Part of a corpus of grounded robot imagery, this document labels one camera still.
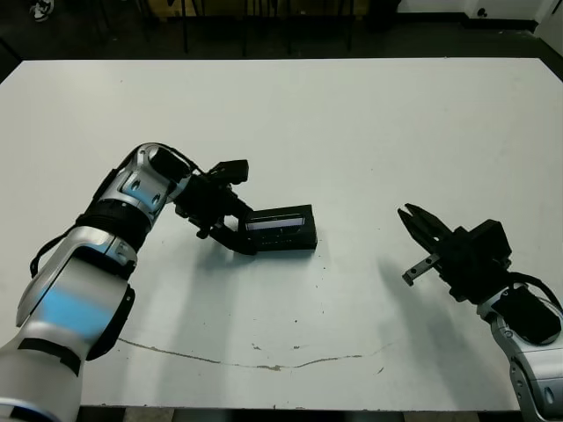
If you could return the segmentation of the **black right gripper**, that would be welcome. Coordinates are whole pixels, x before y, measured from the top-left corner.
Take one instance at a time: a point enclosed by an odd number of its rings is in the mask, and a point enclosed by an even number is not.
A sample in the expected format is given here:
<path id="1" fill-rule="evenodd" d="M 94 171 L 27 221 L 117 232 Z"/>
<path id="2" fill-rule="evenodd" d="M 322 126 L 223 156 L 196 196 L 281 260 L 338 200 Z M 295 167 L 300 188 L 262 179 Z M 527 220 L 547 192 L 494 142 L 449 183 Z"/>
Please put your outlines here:
<path id="1" fill-rule="evenodd" d="M 438 217 L 406 203 L 398 216 L 413 240 L 428 256 L 408 268 L 403 280 L 414 280 L 430 269 L 450 286 L 457 301 L 481 304 L 510 284 L 508 267 L 512 250 L 502 226 L 450 230 Z"/>

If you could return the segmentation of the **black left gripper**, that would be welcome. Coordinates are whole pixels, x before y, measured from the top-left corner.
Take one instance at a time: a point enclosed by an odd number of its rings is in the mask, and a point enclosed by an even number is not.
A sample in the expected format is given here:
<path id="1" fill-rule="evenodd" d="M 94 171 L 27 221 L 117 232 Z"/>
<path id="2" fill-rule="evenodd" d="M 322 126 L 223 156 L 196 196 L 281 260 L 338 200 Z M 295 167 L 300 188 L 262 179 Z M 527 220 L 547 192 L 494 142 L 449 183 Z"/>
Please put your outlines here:
<path id="1" fill-rule="evenodd" d="M 253 212 L 239 197 L 229 198 L 227 192 L 201 174 L 192 174 L 185 188 L 174 200 L 175 213 L 191 222 L 200 239 L 212 237 L 227 249 L 253 256 L 257 248 L 245 232 L 234 231 L 224 224 L 226 215 L 246 218 Z"/>

